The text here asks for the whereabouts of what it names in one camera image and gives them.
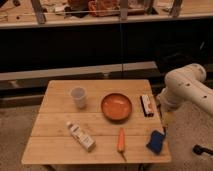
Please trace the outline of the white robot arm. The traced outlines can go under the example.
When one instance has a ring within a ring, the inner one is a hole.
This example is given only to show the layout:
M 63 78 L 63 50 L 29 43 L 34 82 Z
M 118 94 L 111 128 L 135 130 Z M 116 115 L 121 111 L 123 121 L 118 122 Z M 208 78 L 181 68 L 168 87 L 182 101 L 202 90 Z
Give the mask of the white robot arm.
M 157 100 L 166 111 L 190 101 L 213 117 L 213 89 L 204 84 L 206 76 L 205 68 L 197 63 L 171 70 L 165 75 L 165 87 Z

